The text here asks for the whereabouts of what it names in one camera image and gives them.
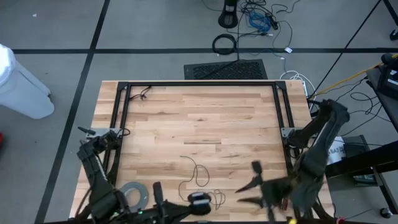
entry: black metal frame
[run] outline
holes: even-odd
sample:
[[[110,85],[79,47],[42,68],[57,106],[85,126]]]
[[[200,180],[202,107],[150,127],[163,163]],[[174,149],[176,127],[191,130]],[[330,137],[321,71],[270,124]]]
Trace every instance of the black metal frame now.
[[[387,10],[390,13],[392,19],[394,20],[394,22],[398,26],[398,16],[397,16],[397,13],[395,12],[394,8],[391,6],[390,0],[383,0],[383,2],[386,5]]]
[[[116,126],[116,120],[118,117],[119,113],[119,103],[121,100],[121,93],[123,90],[126,91],[125,97],[124,97],[124,104],[123,104],[123,109],[122,109],[122,118],[120,122],[120,128],[124,129],[126,125],[126,118],[127,118],[127,111],[129,107],[129,98],[130,98],[130,92],[131,88],[133,86],[271,86],[272,91],[274,94],[274,101],[275,101],[275,108],[277,112],[277,118],[278,118],[278,124],[279,124],[279,129],[284,128],[284,119],[282,116],[282,108],[280,106],[280,101],[279,101],[279,94],[278,94],[278,89],[282,90],[282,96],[283,96],[283,101],[285,105],[285,110],[286,110],[286,115],[287,115],[287,121],[288,121],[288,127],[289,128],[294,128],[294,122],[293,122],[293,116],[292,116],[292,111],[290,109],[290,103],[289,103],[289,96],[287,94],[287,87],[286,87],[286,82],[285,81],[233,81],[233,82],[228,82],[228,81],[170,81],[170,82],[119,82],[117,86],[117,92],[115,96],[115,101],[114,101],[114,106],[113,106],[113,112],[112,112],[112,117],[111,117],[111,124],[110,128],[115,128]],[[280,136],[282,139],[282,145],[284,149],[284,157],[285,157],[285,163],[286,163],[286,169],[288,175],[292,175],[293,173],[293,163],[292,159],[290,156],[290,147],[287,145],[287,141],[285,140],[285,137],[282,135],[282,131],[280,130]],[[104,155],[104,170],[108,170],[109,168],[109,158],[110,158],[110,151],[106,151]],[[299,154],[299,150],[295,149],[294,154],[297,156]],[[116,183],[116,177],[119,169],[119,161],[120,161],[120,155],[121,155],[121,147],[119,149],[116,149],[115,156],[114,156],[114,162],[112,164],[112,167],[108,173],[108,180],[111,184]],[[327,214],[327,212],[323,209],[323,207],[319,204],[315,204],[313,206],[314,211],[317,213],[317,215],[320,218],[332,218]],[[300,210],[296,207],[294,207],[294,215],[296,218],[301,218]],[[311,211],[306,211],[304,214],[305,218],[313,218],[312,212]],[[220,223],[242,223],[242,222],[220,222]]]
[[[392,214],[398,215],[398,205],[388,187],[383,172],[398,169],[398,141],[383,145],[377,149],[369,150],[364,136],[360,136],[365,152],[357,156],[343,159],[326,167],[327,177],[336,177],[343,174],[366,175],[374,174],[376,182],[388,204]]]

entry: black cable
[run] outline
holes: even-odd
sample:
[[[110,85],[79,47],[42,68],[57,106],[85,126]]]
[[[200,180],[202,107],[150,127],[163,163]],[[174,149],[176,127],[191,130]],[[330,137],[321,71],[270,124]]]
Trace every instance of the black cable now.
[[[319,195],[317,195],[317,200],[318,200],[317,202],[319,203],[319,206],[321,206],[322,210],[325,211],[325,209],[323,208],[323,205],[321,203],[321,200],[319,199]],[[335,218],[335,217],[336,217],[336,207],[335,207],[335,211],[333,213],[333,218]]]
[[[206,5],[206,3],[205,3],[205,0],[201,0],[201,1],[202,1],[202,3],[205,5],[205,7],[206,7],[207,9],[209,9],[209,10],[211,10],[211,11],[215,11],[215,12],[222,12],[222,10],[212,9],[212,8],[208,7],[208,6]]]
[[[120,133],[122,130],[128,131],[128,133],[127,133],[127,134],[123,134],[122,136],[128,136],[129,134],[131,134],[131,131],[130,131],[130,130],[128,130],[127,128],[121,128],[121,129],[118,131],[118,133],[116,134],[116,136],[118,136],[118,135],[119,135],[119,133]]]
[[[367,111],[365,111],[365,110],[357,110],[357,111],[350,112],[350,114],[359,113],[359,112],[364,112],[365,114],[367,113]],[[387,121],[387,122],[390,122],[390,123],[391,123],[391,121],[390,121],[389,119],[383,118],[382,116],[379,116],[379,115],[376,115],[376,116],[377,116],[378,118],[384,120],[384,121]]]
[[[318,112],[319,112],[319,106],[318,106],[318,105],[314,104],[313,107],[314,107],[315,109],[317,109],[317,110],[314,111],[314,112],[311,112],[311,111],[310,111],[310,112],[311,112],[311,113],[310,113],[311,118],[316,117],[316,116],[318,115]]]
[[[366,212],[370,212],[371,210],[372,210],[372,209],[368,209],[368,210],[366,210],[366,211],[363,211],[363,212],[361,212],[361,213],[358,213],[358,214],[356,214],[356,215],[353,215],[352,217],[345,218],[344,220],[349,220],[349,219],[351,219],[351,218],[360,216],[360,215],[362,215],[362,214],[364,214],[364,213],[366,213]]]
[[[285,22],[285,23],[290,27],[290,38],[289,38],[289,43],[288,43],[284,48],[289,47],[290,43],[292,42],[292,38],[293,38],[293,28],[292,28],[292,26],[291,26],[287,21],[278,21],[279,31],[278,31],[277,35],[275,36],[274,40],[272,41],[272,48],[273,48],[273,49],[276,49],[276,47],[275,47],[275,41],[276,41],[276,39],[278,38],[278,36],[279,36],[279,34],[280,34],[280,30],[282,29],[282,26],[280,25],[281,22]],[[284,61],[284,72],[287,73],[287,69],[286,69],[287,59],[286,59],[286,57],[281,56],[281,55],[277,55],[274,51],[272,51],[272,50],[270,50],[270,49],[264,49],[264,50],[260,51],[259,53],[254,53],[254,54],[253,54],[253,53],[249,53],[249,54],[251,54],[251,55],[253,55],[253,56],[257,56],[257,55],[259,55],[259,54],[261,54],[261,53],[263,53],[263,52],[265,52],[265,51],[271,52],[271,53],[272,53],[273,55],[275,55],[276,57],[279,57],[279,58],[283,59],[283,61]]]
[[[293,159],[298,159],[298,157],[296,157],[295,155],[294,156],[292,155],[292,150],[294,150],[294,148],[290,148],[290,152],[289,152],[290,157]],[[298,156],[301,155],[301,153],[303,153],[303,151],[304,151],[304,149],[299,149]]]
[[[280,34],[280,30],[282,30],[282,26],[280,25],[281,22],[285,22],[285,23],[290,27],[290,38],[289,38],[289,43],[288,43],[285,47],[283,47],[283,48],[289,47],[290,44],[292,43],[293,28],[292,28],[292,26],[289,24],[289,22],[287,22],[287,21],[277,21],[277,22],[278,22],[278,25],[279,25],[279,31],[278,31],[278,34],[275,36],[274,40],[272,41],[272,47],[273,47],[273,48],[276,48],[274,44],[275,44],[275,40],[278,38],[278,36],[279,36],[279,34]]]
[[[295,1],[295,2],[293,3],[292,9],[291,9],[290,11],[288,11],[288,7],[287,7],[287,6],[282,5],[282,4],[273,4],[273,5],[271,6],[271,11],[273,12],[273,10],[272,10],[272,7],[273,7],[273,6],[284,6],[284,7],[286,7],[286,9],[278,10],[275,14],[278,14],[278,13],[280,13],[280,12],[292,13],[293,10],[294,10],[294,5],[296,5],[296,3],[298,3],[299,1],[301,1],[301,0],[297,0],[297,1]]]
[[[197,186],[199,186],[199,187],[204,187],[204,186],[206,186],[206,185],[209,183],[209,181],[210,181],[210,174],[209,174],[209,171],[207,170],[207,168],[206,168],[205,166],[200,165],[200,164],[197,164],[191,157],[188,157],[188,156],[180,156],[180,157],[190,159],[190,160],[194,163],[194,165],[195,165],[194,168],[193,168],[193,174],[192,174],[191,179],[190,179],[190,180],[184,180],[184,181],[182,181],[182,182],[178,185],[178,195],[180,196],[180,198],[181,198],[184,202],[187,202],[188,200],[185,200],[185,199],[181,196],[181,190],[180,190],[181,185],[182,185],[183,183],[191,182],[191,181],[193,180],[193,178],[195,178],[195,182],[196,182]],[[199,167],[203,168],[203,169],[206,171],[206,173],[207,173],[207,181],[206,181],[206,183],[203,184],[203,185],[200,185],[200,184],[198,183],[198,170],[199,170]],[[214,196],[214,198],[215,198],[214,201],[215,201],[215,202],[212,202],[212,200],[211,200],[210,203],[211,203],[212,205],[215,206],[215,209],[216,209],[216,210],[218,210],[218,209],[220,208],[220,206],[221,206],[222,204],[225,203],[226,195],[225,195],[223,192],[221,192],[219,189],[215,189],[214,192],[207,192],[207,194],[213,195],[213,196]],[[217,195],[220,196],[220,202],[217,201]]]
[[[333,209],[334,209],[333,218],[336,218],[336,212],[337,212],[336,205],[334,203],[332,203],[332,205],[333,205]]]
[[[232,41],[233,47],[231,47],[230,49],[217,49],[216,42],[217,42],[217,40],[220,40],[221,38],[228,39],[228,40]],[[216,54],[229,55],[236,51],[236,40],[231,34],[220,34],[213,40],[211,47],[213,48],[213,51]]]
[[[241,25],[241,21],[242,21],[242,17],[243,17],[244,13],[242,13],[241,17],[239,18],[239,22],[238,22],[238,35],[237,35],[237,39],[236,39],[236,54],[237,54],[237,59],[239,60],[239,26]]]
[[[356,98],[356,97],[354,97],[355,94],[357,94],[357,95],[362,95],[362,96],[364,96],[366,99],[359,99],[359,98]],[[366,111],[365,111],[365,110],[357,110],[357,111],[350,112],[350,114],[358,113],[358,112],[364,112],[365,115],[371,114],[371,115],[377,116],[377,117],[380,118],[380,119],[383,119],[384,121],[387,121],[387,122],[390,122],[390,123],[391,123],[390,120],[388,120],[388,119],[386,119],[386,118],[383,118],[383,117],[381,117],[381,116],[379,116],[379,115],[376,115],[376,114],[372,113],[372,109],[380,103],[380,101],[379,101],[379,102],[377,102],[376,104],[373,104],[373,101],[372,101],[372,100],[375,99],[375,98],[377,98],[377,96],[374,96],[374,97],[371,98],[371,97],[369,97],[368,95],[366,95],[365,93],[353,92],[353,93],[351,93],[351,94],[349,95],[349,97],[351,97],[351,99],[356,100],[356,101],[370,101],[370,102],[371,102],[371,107],[368,108]]]
[[[380,106],[380,108],[379,108],[379,110],[377,111],[377,113],[376,113],[371,119],[369,119],[369,120],[363,122],[362,124],[358,125],[358,126],[355,127],[354,129],[352,129],[351,131],[348,131],[347,133],[342,134],[342,135],[340,135],[340,136],[346,136],[347,134],[352,133],[354,130],[358,129],[358,128],[361,127],[362,125],[364,125],[364,124],[368,123],[369,121],[371,121],[373,118],[375,118],[375,117],[379,114],[381,108],[382,108],[382,106]]]
[[[229,31],[228,29],[226,30],[228,33],[230,33],[230,34],[238,34],[237,32],[233,32],[233,31]],[[253,31],[253,32],[247,32],[247,33],[244,33],[244,34],[241,34],[241,36],[249,36],[249,37],[257,37],[257,36],[259,36],[259,35],[262,35],[262,34],[255,34],[255,32],[259,32],[258,30],[255,30],[255,31]]]
[[[206,78],[207,76],[212,75],[212,74],[215,74],[215,73],[221,71],[222,69],[224,69],[224,68],[226,68],[226,67],[232,65],[233,63],[235,63],[235,62],[237,62],[237,61],[239,61],[239,60],[235,60],[235,61],[233,61],[233,62],[227,63],[227,64],[221,66],[220,68],[214,69],[213,71],[211,71],[211,72],[207,73],[206,75],[204,75],[204,76],[202,76],[202,77],[200,77],[200,78],[197,78],[197,79],[199,79],[199,80],[200,80],[200,79],[204,79],[204,78]]]
[[[152,86],[148,86],[147,88],[143,89],[140,94],[136,94],[136,95],[130,97],[129,100],[133,100],[133,99],[138,98],[138,97],[141,98],[141,100],[144,100],[144,98],[147,98],[145,94],[147,94],[147,92],[151,88],[152,88]]]
[[[361,79],[361,80],[359,81],[358,84],[355,84],[355,86],[352,87],[350,90],[348,90],[347,92],[345,92],[344,94],[342,94],[341,96],[339,96],[339,97],[337,98],[336,102],[337,102],[341,97],[345,96],[347,93],[353,91],[357,86],[359,86],[359,85],[362,83],[363,80],[364,80],[364,78]]]
[[[341,88],[343,88],[343,87],[346,87],[346,86],[356,85],[358,82],[361,82],[361,81],[362,81],[362,80],[358,80],[358,81],[356,81],[355,83],[346,84],[346,85],[342,85],[342,86],[339,86],[339,87],[336,87],[336,88],[332,88],[331,90],[328,90],[328,91],[326,91],[326,92],[324,92],[324,93],[316,94],[316,96],[323,95],[323,94],[327,94],[327,93],[329,93],[329,92],[331,92],[331,91],[333,91],[333,90],[339,90],[339,89],[341,89]]]
[[[79,204],[79,206],[77,207],[76,213],[75,213],[75,218],[77,218],[77,216],[80,213],[81,207],[83,206],[84,201],[86,200],[88,194],[91,192],[91,186],[90,188],[86,191],[85,195],[83,196],[83,198],[81,199],[81,202]]]

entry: wire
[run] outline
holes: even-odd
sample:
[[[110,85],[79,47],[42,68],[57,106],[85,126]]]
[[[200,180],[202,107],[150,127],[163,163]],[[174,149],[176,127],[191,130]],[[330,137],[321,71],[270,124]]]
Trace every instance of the wire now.
[[[289,47],[290,43],[292,42],[292,38],[293,38],[293,28],[292,28],[292,26],[291,26],[287,21],[279,21],[279,22],[278,22],[279,31],[278,31],[277,35],[275,36],[274,40],[272,41],[272,48],[273,48],[273,49],[276,49],[276,47],[275,47],[275,41],[276,41],[276,39],[278,38],[278,36],[279,36],[279,34],[280,34],[280,30],[282,29],[282,26],[280,25],[281,22],[285,22],[285,23],[290,27],[290,38],[289,38],[289,43],[288,43],[285,47],[283,47],[283,48]],[[271,49],[264,49],[264,50],[262,50],[262,51],[260,51],[260,52],[258,52],[258,53],[249,53],[249,54],[250,54],[250,55],[253,55],[253,56],[257,56],[257,55],[259,55],[259,54],[261,54],[261,53],[263,53],[263,52],[265,52],[265,51],[271,52],[273,55],[275,55],[276,57],[279,57],[281,60],[283,60],[283,61],[284,61],[284,72],[287,72],[287,69],[286,69],[287,59],[286,59],[284,56],[275,54],[275,52],[274,52],[273,50],[271,50]]]
[[[347,92],[345,92],[344,94],[342,94],[341,96],[339,96],[339,97],[337,98],[336,102],[337,102],[338,100],[340,100],[341,97],[347,95],[347,93],[353,91],[357,86],[359,86],[359,85],[362,83],[363,80],[364,80],[364,79],[361,79],[361,80],[359,81],[358,84],[355,84],[354,87],[352,87],[350,90],[348,90]]]
[[[195,178],[195,182],[196,182],[197,186],[199,186],[199,187],[204,187],[204,186],[206,186],[206,185],[209,183],[209,181],[210,181],[210,174],[209,174],[209,171],[207,170],[207,168],[206,168],[205,166],[200,165],[200,164],[197,164],[191,157],[188,157],[188,156],[180,156],[180,157],[190,159],[190,160],[194,163],[194,165],[195,165],[195,167],[193,168],[193,174],[192,174],[191,179],[190,179],[190,180],[184,180],[184,181],[182,181],[182,182],[178,185],[178,195],[180,196],[180,198],[181,198],[184,202],[187,202],[188,200],[185,200],[185,199],[181,196],[181,190],[180,190],[181,185],[182,185],[183,183],[191,182],[191,181],[193,180],[193,178]],[[203,169],[206,171],[206,173],[207,173],[207,181],[206,181],[206,183],[203,184],[203,185],[200,185],[200,184],[198,183],[198,170],[199,170],[199,167],[203,168]],[[213,196],[214,196],[215,202],[213,203],[213,202],[210,200],[210,203],[211,203],[212,205],[215,206],[215,209],[216,209],[216,210],[218,210],[218,209],[221,207],[221,205],[224,204],[225,201],[226,201],[226,195],[225,195],[223,192],[221,192],[219,189],[215,189],[213,192],[207,192],[207,194],[213,195]],[[220,196],[220,202],[217,201],[217,195]]]
[[[230,40],[233,44],[233,46],[230,49],[218,49],[216,48],[216,43],[220,39],[227,39]],[[219,55],[230,55],[232,53],[236,52],[236,40],[234,36],[231,34],[220,34],[218,35],[214,40],[213,43],[211,44],[211,48],[213,49],[213,52]]]
[[[343,87],[346,87],[346,86],[355,85],[355,84],[357,84],[357,83],[360,82],[360,81],[361,81],[361,80],[358,80],[357,82],[352,83],[352,84],[346,84],[346,85],[342,85],[342,86],[340,86],[340,87],[332,88],[331,90],[324,91],[323,93],[314,94],[314,96],[319,96],[319,95],[327,94],[327,93],[330,93],[331,91],[339,90],[339,89],[341,89],[341,88],[343,88]]]
[[[139,94],[136,94],[136,95],[130,97],[129,100],[133,100],[133,99],[138,98],[138,97],[141,98],[141,100],[144,100],[144,98],[147,98],[145,94],[146,94],[151,88],[152,88],[152,86],[148,86],[147,88],[143,89]]]
[[[368,209],[368,210],[366,210],[366,211],[363,211],[363,212],[361,212],[361,213],[358,213],[358,214],[356,214],[356,215],[353,215],[352,217],[345,218],[345,220],[349,220],[349,219],[351,219],[351,218],[360,216],[360,215],[362,215],[362,214],[364,214],[364,213],[366,213],[366,212],[370,212],[371,210],[372,210],[372,209]]]
[[[215,73],[221,71],[222,69],[224,69],[224,68],[226,68],[226,67],[232,65],[233,63],[235,63],[235,62],[237,62],[237,61],[239,61],[239,60],[235,60],[235,61],[233,61],[233,62],[227,63],[227,64],[221,66],[220,68],[214,69],[213,71],[211,71],[211,72],[207,73],[206,75],[204,75],[204,76],[202,76],[202,77],[200,77],[200,78],[197,78],[197,79],[199,79],[199,80],[200,80],[200,79],[204,79],[204,78],[206,78],[207,76],[212,75],[212,74],[215,74]]]
[[[75,213],[75,218],[77,218],[77,216],[80,213],[81,207],[83,206],[84,201],[86,200],[88,194],[91,192],[91,187],[86,191],[85,195],[83,196],[79,206],[77,207],[76,213]]]
[[[398,54],[395,54],[395,55],[393,55],[392,57],[393,57],[393,58],[396,58],[396,57],[398,57]],[[350,81],[350,80],[352,80],[353,78],[358,77],[358,76],[362,75],[363,73],[367,72],[368,70],[374,69],[374,68],[376,68],[377,66],[379,66],[379,65],[381,65],[381,64],[382,64],[382,62],[381,62],[381,63],[378,63],[377,65],[375,65],[375,66],[373,66],[373,67],[370,67],[370,68],[368,68],[368,69],[366,69],[366,70],[360,71],[360,72],[358,72],[357,74],[355,74],[355,75],[353,75],[353,76],[351,76],[351,77],[348,77],[348,78],[346,78],[346,79],[344,79],[344,80],[342,80],[342,81],[339,81],[339,82],[337,82],[337,83],[335,83],[335,84],[329,86],[328,88],[326,88],[326,89],[324,89],[324,90],[322,90],[322,91],[319,91],[318,94],[321,94],[321,93],[323,93],[324,91],[330,90],[331,88],[334,88],[334,87],[336,87],[336,86],[338,86],[338,85],[340,85],[340,84],[342,84],[342,83],[344,83],[344,82]],[[323,77],[322,81],[321,81],[321,82],[319,83],[319,85],[317,86],[317,90],[318,90],[318,88],[321,86],[321,84],[323,83],[323,81],[325,81],[325,79],[326,79],[327,76],[328,76],[328,74],[326,74],[325,77]]]
[[[336,212],[337,212],[336,205],[334,203],[332,203],[332,205],[333,205],[333,209],[334,209],[333,218],[336,218]]]
[[[363,100],[363,99],[355,98],[355,97],[354,97],[354,94],[363,95],[363,96],[366,97],[366,99]],[[376,105],[378,105],[378,104],[380,103],[380,101],[379,101],[379,102],[377,102],[375,105],[373,105],[373,101],[372,101],[372,100],[375,99],[377,96],[370,98],[370,97],[369,97],[368,95],[366,95],[365,93],[360,93],[360,92],[353,92],[353,93],[351,93],[351,94],[349,95],[349,97],[351,97],[351,99],[356,100],[356,101],[370,101],[370,102],[371,102],[371,107],[365,111],[365,114],[366,114],[366,115],[368,115],[369,113],[371,113],[371,112],[372,112],[372,109],[373,109]]]
[[[288,9],[287,6],[282,5],[282,4],[273,4],[273,5],[271,6],[271,11],[273,11],[273,10],[272,10],[272,7],[273,7],[273,6],[284,6],[284,7],[286,7],[286,9],[278,10],[275,14],[278,14],[278,13],[280,13],[280,12],[291,13],[291,12],[293,12],[293,10],[294,10],[294,5],[296,5],[296,3],[298,3],[299,1],[301,1],[301,0],[297,0],[297,1],[295,1],[295,2],[293,3],[292,9],[291,9],[290,11],[287,10],[287,9]]]
[[[128,130],[127,128],[121,128],[121,129],[118,131],[118,133],[116,134],[116,136],[118,136],[118,135],[119,135],[119,133],[120,133],[122,130],[128,131],[128,133],[127,133],[127,134],[122,134],[122,136],[128,136],[129,134],[131,134],[131,131],[130,131],[130,130]]]
[[[299,149],[298,156],[301,155],[301,153],[303,153],[303,151],[304,151],[304,149]],[[296,156],[296,155],[293,156],[291,150],[289,151],[289,153],[290,153],[290,157],[291,157],[291,158],[293,158],[293,159],[298,159],[298,158],[299,158],[299,157]]]
[[[350,114],[359,113],[359,112],[365,112],[365,114],[366,114],[367,111],[365,111],[365,110],[357,110],[357,111],[350,112]],[[377,116],[378,118],[384,120],[384,121],[387,121],[387,122],[390,122],[390,123],[391,123],[391,121],[390,121],[389,119],[383,118],[382,116],[379,116],[379,115],[376,115],[376,116]]]
[[[358,125],[358,126],[355,127],[354,129],[352,129],[351,131],[348,131],[347,133],[342,134],[342,135],[340,135],[340,136],[346,136],[347,134],[352,133],[354,130],[358,129],[358,128],[361,127],[362,125],[364,125],[364,124],[368,123],[369,121],[371,121],[372,119],[374,119],[374,118],[379,114],[381,108],[382,108],[382,106],[380,106],[380,108],[379,108],[379,110],[377,111],[377,113],[376,113],[371,119],[369,119],[369,120],[363,122],[362,124]]]
[[[315,87],[314,87],[314,85],[312,84],[312,82],[311,82],[305,75],[302,75],[302,74],[300,74],[299,72],[297,72],[297,71],[295,71],[295,70],[289,70],[289,71],[284,72],[283,74],[280,75],[279,79],[280,79],[280,80],[283,79],[283,77],[284,77],[286,74],[288,74],[288,73],[295,73],[295,75],[292,76],[292,77],[290,77],[289,80],[301,80],[301,81],[303,81],[303,82],[305,82],[305,80],[306,80],[306,81],[309,82],[309,84],[311,85],[312,89],[315,91]]]
[[[271,29],[271,21],[268,17],[263,16],[260,13],[253,13],[249,16],[250,26],[256,28],[260,32],[268,32]]]
[[[215,12],[222,12],[222,10],[212,9],[212,8],[208,7],[208,6],[206,5],[206,3],[205,3],[205,0],[201,0],[201,1],[202,1],[203,5],[205,5],[205,7],[206,7],[207,9],[209,9],[209,10],[211,10],[211,11],[215,11]]]
[[[237,54],[237,58],[236,60],[239,60],[239,27],[241,25],[241,21],[242,21],[242,17],[243,17],[244,13],[242,13],[241,17],[239,18],[239,22],[238,22],[238,38],[236,39],[236,54]]]

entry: white cable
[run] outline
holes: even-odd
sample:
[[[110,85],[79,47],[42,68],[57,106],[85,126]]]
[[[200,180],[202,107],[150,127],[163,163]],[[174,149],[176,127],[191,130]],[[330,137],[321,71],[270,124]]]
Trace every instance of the white cable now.
[[[314,87],[314,85],[312,84],[312,82],[311,82],[305,75],[302,75],[302,74],[300,74],[299,72],[297,72],[297,71],[295,71],[295,70],[289,70],[289,71],[287,71],[287,72],[284,72],[283,74],[280,75],[279,79],[280,79],[280,80],[283,79],[283,77],[284,77],[286,74],[292,73],[292,72],[294,72],[295,75],[292,76],[292,77],[290,77],[289,80],[301,80],[301,81],[305,82],[305,80],[303,80],[303,78],[304,78],[304,79],[306,79],[306,81],[308,81],[308,83],[311,85],[312,89],[315,91],[315,87]]]

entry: wooden table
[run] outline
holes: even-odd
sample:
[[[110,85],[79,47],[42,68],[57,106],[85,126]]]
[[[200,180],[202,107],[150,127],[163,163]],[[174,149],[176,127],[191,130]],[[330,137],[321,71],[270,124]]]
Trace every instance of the wooden table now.
[[[112,115],[117,81],[102,83],[92,122],[92,128],[108,128]],[[300,81],[286,81],[290,107],[296,127],[310,121],[303,86]],[[146,86],[133,87],[131,96]],[[153,86],[147,99],[135,99],[129,104],[116,187],[137,181],[149,190],[147,208],[154,204],[152,184],[160,181],[164,198],[187,204],[178,196],[178,185],[193,174],[189,156],[204,165],[210,181],[198,187],[195,180],[181,185],[186,197],[198,189],[212,192],[220,189],[226,202],[205,217],[189,216],[185,220],[265,221],[265,210],[255,205],[236,202],[239,198],[260,196],[258,188],[239,194],[235,190],[252,178],[251,162],[262,162],[263,178],[287,175],[282,142],[275,111],[272,88],[269,86]],[[285,115],[282,94],[280,103]],[[199,169],[198,183],[206,182],[206,173]],[[79,175],[71,217],[89,185],[82,169]],[[333,215],[333,206],[325,180],[319,198],[325,210]],[[274,209],[276,220],[294,217],[291,203],[287,211]]]

